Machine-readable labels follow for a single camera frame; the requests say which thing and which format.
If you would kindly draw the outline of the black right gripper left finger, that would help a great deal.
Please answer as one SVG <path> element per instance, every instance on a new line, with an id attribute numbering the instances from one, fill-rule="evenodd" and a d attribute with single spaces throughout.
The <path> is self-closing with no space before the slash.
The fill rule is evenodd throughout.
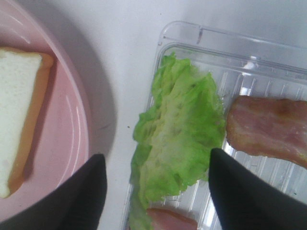
<path id="1" fill-rule="evenodd" d="M 2 230 L 95 230 L 106 199 L 106 163 L 93 155 L 65 183 L 19 214 Z"/>

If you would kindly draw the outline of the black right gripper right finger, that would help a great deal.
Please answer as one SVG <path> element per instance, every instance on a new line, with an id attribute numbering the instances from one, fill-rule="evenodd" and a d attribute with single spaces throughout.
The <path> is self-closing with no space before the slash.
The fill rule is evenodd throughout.
<path id="1" fill-rule="evenodd" d="M 222 149 L 211 150 L 209 189 L 224 230 L 305 230 L 306 204 L 272 187 Z"/>

